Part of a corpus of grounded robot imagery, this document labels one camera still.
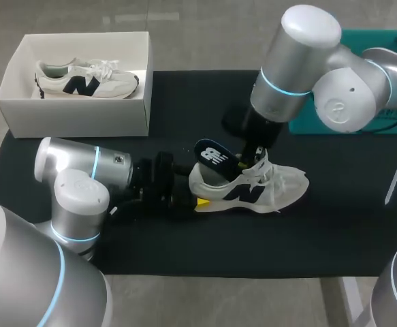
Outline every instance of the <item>shoe sole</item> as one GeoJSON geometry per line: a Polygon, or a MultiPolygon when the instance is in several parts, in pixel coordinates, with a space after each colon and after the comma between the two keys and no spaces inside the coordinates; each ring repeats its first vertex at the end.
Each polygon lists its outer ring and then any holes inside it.
{"type": "Polygon", "coordinates": [[[276,208],[272,206],[242,202],[239,200],[232,200],[232,201],[209,201],[209,203],[195,207],[195,211],[198,213],[213,213],[217,211],[226,211],[233,208],[247,208],[256,213],[272,213],[274,211],[279,211],[297,202],[306,193],[309,185],[310,185],[310,181],[306,178],[306,183],[303,185],[302,191],[298,194],[298,196],[286,202],[283,202],[276,208]]]}
{"type": "Polygon", "coordinates": [[[67,93],[61,93],[61,94],[53,94],[53,93],[44,93],[44,98],[43,99],[127,99],[131,93],[126,93],[122,95],[118,95],[116,97],[88,97],[87,95],[80,95],[80,94],[67,94],[67,93]]]}
{"type": "Polygon", "coordinates": [[[130,95],[136,92],[139,86],[139,78],[135,75],[134,76],[137,82],[135,89],[126,94],[117,95],[116,97],[89,97],[87,95],[80,95],[80,94],[68,94],[68,93],[46,93],[41,89],[39,82],[37,81],[36,74],[35,74],[35,82],[36,86],[39,88],[39,93],[41,99],[127,99],[130,95]]]}

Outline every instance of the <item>white sneaker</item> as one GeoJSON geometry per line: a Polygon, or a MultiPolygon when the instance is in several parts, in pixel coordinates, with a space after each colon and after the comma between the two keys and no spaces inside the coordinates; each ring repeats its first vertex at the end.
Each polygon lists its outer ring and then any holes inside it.
{"type": "Polygon", "coordinates": [[[117,70],[117,61],[80,59],[62,66],[38,61],[35,81],[41,98],[124,99],[139,85],[135,74],[117,70]]]}
{"type": "Polygon", "coordinates": [[[195,196],[209,201],[196,207],[199,212],[241,207],[270,213],[293,204],[308,189],[303,171],[270,163],[266,150],[253,167],[240,169],[232,181],[228,179],[233,174],[224,170],[236,169],[242,163],[227,149],[211,140],[201,140],[195,154],[199,162],[189,175],[189,188],[195,196]]]}

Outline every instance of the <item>cable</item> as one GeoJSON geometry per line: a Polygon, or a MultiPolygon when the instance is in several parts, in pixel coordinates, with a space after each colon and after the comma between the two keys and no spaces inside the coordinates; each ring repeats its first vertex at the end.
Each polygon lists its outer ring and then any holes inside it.
{"type": "Polygon", "coordinates": [[[389,126],[372,129],[370,131],[364,131],[363,129],[361,129],[358,131],[358,133],[360,133],[360,134],[375,134],[375,133],[379,133],[381,131],[388,131],[392,128],[395,128],[396,126],[397,126],[397,121],[389,126]]]}

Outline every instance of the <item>n logo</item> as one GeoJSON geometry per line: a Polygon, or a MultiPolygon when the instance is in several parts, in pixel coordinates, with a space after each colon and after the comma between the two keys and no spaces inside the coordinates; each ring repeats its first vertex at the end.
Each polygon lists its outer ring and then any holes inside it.
{"type": "Polygon", "coordinates": [[[205,151],[201,152],[201,156],[211,161],[214,165],[217,165],[228,159],[226,155],[222,155],[221,152],[216,151],[214,148],[207,148],[205,151]]]}
{"type": "Polygon", "coordinates": [[[234,189],[230,191],[225,197],[224,200],[234,200],[239,198],[239,201],[255,203],[264,192],[264,186],[254,186],[252,190],[250,190],[249,184],[240,184],[237,185],[234,189]]]}
{"type": "Polygon", "coordinates": [[[77,93],[80,95],[92,97],[99,85],[100,82],[95,77],[92,77],[92,80],[89,82],[88,86],[86,86],[86,78],[84,76],[73,76],[69,79],[63,91],[73,94],[74,91],[77,90],[77,93]]]}

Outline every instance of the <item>white shoe box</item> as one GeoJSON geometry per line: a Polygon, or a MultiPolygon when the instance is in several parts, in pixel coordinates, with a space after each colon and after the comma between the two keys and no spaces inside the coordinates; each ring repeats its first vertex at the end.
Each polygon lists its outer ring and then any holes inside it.
{"type": "Polygon", "coordinates": [[[0,109],[15,138],[148,136],[153,56],[148,32],[25,35],[7,65],[0,109]],[[35,63],[119,60],[139,78],[127,99],[41,99],[35,63]]]}

